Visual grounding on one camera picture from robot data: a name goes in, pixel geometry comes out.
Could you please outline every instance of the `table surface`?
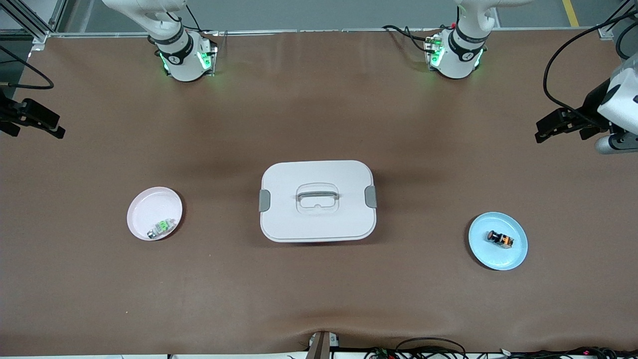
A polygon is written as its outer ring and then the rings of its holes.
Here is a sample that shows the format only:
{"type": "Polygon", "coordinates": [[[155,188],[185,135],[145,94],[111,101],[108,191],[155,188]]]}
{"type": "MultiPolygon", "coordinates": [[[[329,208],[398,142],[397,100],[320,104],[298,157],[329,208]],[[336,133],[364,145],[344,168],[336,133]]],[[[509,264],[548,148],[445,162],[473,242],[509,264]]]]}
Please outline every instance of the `table surface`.
{"type": "MultiPolygon", "coordinates": [[[[143,38],[50,39],[31,62],[55,88],[16,98],[54,109],[66,137],[0,139],[0,355],[295,351],[317,330],[342,346],[635,348],[638,157],[598,155],[577,134],[534,140],[556,108],[545,64],[574,34],[495,32],[464,80],[429,73],[388,33],[231,37],[217,74],[193,83],[165,77],[143,38]],[[374,233],[267,240],[264,170],[339,159],[374,174],[374,233]],[[186,211],[145,242],[126,210],[153,186],[186,211]],[[520,267],[468,252],[487,211],[525,228],[520,267]]],[[[553,93],[579,105],[618,65],[612,46],[569,47],[553,93]]]]}

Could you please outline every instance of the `gray handle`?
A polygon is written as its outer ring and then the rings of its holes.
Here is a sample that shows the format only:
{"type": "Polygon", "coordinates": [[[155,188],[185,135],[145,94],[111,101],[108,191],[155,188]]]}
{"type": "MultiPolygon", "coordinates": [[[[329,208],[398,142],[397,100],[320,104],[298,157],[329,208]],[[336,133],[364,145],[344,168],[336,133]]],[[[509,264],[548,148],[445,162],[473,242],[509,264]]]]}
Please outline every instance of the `gray handle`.
{"type": "Polygon", "coordinates": [[[308,197],[334,197],[337,199],[339,194],[333,191],[303,192],[297,195],[297,200],[301,201],[301,199],[308,197]]]}

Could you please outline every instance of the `white plate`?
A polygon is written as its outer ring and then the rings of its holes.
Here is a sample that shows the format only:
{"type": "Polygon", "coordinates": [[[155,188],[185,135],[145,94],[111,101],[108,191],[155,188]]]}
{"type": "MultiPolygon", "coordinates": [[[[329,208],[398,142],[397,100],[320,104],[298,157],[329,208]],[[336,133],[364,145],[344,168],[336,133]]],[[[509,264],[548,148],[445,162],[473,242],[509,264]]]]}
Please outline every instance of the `white plate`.
{"type": "Polygon", "coordinates": [[[128,229],[144,241],[156,241],[168,236],[182,220],[182,200],[166,187],[149,188],[131,202],[126,214],[128,229]],[[150,239],[147,233],[161,220],[174,219],[175,227],[167,233],[150,239]]]}

